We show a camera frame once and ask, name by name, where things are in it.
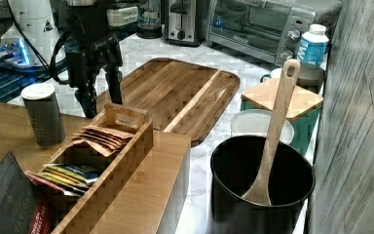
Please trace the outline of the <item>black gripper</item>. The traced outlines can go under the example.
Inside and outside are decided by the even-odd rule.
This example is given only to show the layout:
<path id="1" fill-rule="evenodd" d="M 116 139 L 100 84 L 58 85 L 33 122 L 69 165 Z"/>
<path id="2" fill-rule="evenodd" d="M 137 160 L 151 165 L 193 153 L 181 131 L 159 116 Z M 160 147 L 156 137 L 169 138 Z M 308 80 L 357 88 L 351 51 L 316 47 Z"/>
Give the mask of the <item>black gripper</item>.
<path id="1" fill-rule="evenodd" d="M 66 61 L 69 86 L 78 88 L 75 97 L 87 118 L 92 119 L 97 114 L 94 83 L 101 69 L 105 72 L 111 101 L 123 103 L 120 71 L 123 60 L 116 36 L 81 45 L 78 51 L 66 53 Z"/>

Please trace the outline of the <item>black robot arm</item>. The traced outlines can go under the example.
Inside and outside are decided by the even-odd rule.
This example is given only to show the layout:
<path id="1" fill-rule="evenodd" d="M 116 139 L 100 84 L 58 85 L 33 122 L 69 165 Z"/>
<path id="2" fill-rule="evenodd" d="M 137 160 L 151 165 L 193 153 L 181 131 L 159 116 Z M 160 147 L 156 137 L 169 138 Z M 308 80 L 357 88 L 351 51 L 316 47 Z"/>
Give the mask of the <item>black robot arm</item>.
<path id="1" fill-rule="evenodd" d="M 68 82 L 77 89 L 75 98 L 87 118 L 97 114 L 95 80 L 101 69 L 105 71 L 112 102 L 122 104 L 120 40 L 117 27 L 108 19 L 108 11 L 137 5 L 137 0 L 94 0 L 80 6 L 68 5 L 65 9 L 68 31 L 79 45 L 77 51 L 65 53 Z"/>

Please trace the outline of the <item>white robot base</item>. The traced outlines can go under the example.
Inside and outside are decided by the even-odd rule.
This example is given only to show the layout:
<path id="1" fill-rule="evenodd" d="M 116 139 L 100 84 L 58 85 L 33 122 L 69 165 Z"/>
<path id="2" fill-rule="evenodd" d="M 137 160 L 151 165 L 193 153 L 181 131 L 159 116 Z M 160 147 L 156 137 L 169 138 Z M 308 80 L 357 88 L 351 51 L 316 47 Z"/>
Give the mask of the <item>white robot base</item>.
<path id="1" fill-rule="evenodd" d="M 59 39 L 51 0 L 7 1 L 13 25 L 1 42 L 15 46 L 16 54 L 7 62 L 18 68 L 50 64 Z"/>

